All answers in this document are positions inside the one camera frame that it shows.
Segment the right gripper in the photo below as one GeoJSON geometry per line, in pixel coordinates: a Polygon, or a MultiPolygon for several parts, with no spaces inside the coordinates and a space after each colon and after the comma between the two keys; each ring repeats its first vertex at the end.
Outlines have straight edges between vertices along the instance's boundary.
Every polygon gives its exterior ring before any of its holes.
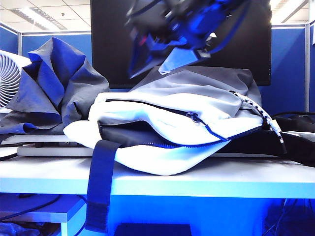
{"type": "Polygon", "coordinates": [[[249,9],[247,0],[136,0],[126,14],[137,31],[129,77],[161,63],[159,73],[168,74],[196,62],[194,50],[206,50],[211,34],[240,6],[244,8],[235,25],[210,53],[220,51],[232,39],[249,9]]]}

